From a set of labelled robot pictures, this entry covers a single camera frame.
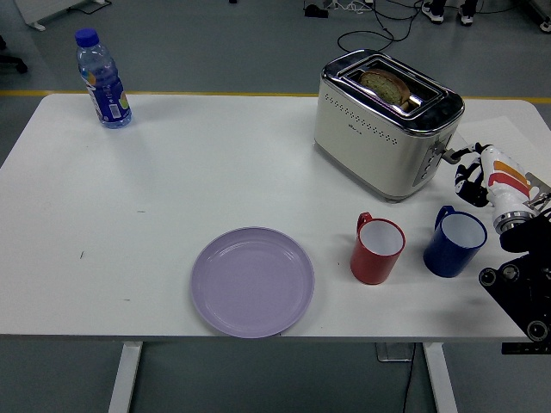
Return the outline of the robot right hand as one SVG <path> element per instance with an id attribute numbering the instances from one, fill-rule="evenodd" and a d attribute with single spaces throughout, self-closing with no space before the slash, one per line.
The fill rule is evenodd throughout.
<path id="1" fill-rule="evenodd" d="M 457 166 L 455 192 L 475 207 L 491 204 L 494 218 L 503 215 L 532 215 L 526 205 L 530 186 L 522 167 L 494 145 L 475 143 L 459 151 L 449 151 L 447 160 L 458 163 L 467 154 L 477 157 L 466 167 Z"/>

